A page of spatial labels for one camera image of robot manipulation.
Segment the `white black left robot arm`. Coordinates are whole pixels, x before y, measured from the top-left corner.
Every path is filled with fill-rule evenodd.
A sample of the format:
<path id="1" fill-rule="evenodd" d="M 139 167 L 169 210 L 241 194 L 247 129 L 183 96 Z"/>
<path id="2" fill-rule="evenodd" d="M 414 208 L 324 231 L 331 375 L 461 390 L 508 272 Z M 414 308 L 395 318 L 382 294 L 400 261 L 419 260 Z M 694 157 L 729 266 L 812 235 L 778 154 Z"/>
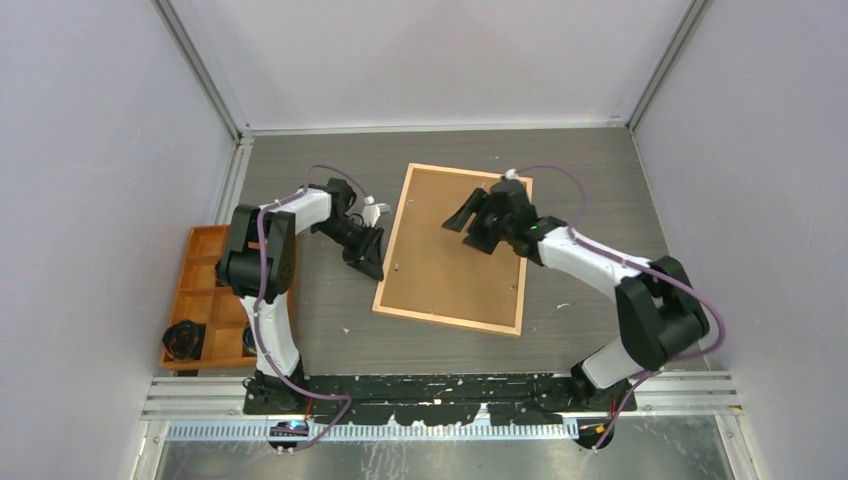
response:
<path id="1" fill-rule="evenodd" d="M 384 278 L 384 230 L 377 222 L 389 208 L 367 195 L 355 213 L 356 199 L 347 181 L 331 178 L 269 204 L 239 205 L 233 211 L 216 279 L 231 288 L 248 315 L 256 352 L 248 397 L 269 400 L 284 414 L 298 412 L 310 396 L 288 306 L 298 236 L 322 233 L 341 246 L 346 265 L 375 281 Z"/>

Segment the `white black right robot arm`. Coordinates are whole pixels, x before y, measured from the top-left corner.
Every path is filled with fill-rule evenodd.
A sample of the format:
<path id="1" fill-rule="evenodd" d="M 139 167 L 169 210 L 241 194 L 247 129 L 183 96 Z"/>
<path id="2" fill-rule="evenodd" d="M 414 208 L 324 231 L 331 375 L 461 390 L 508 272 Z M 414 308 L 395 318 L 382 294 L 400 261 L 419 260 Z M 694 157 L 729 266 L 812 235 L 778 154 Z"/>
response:
<path id="1" fill-rule="evenodd" d="M 598 409 L 612 387 L 660 370 L 710 331 L 679 261 L 624 254 L 562 219 L 539 215 L 517 179 L 474 189 L 442 226 L 464 232 L 464 244 L 487 254 L 505 242 L 518 256 L 567 273 L 613 301 L 618 336 L 570 370 L 572 400 L 584 410 Z"/>

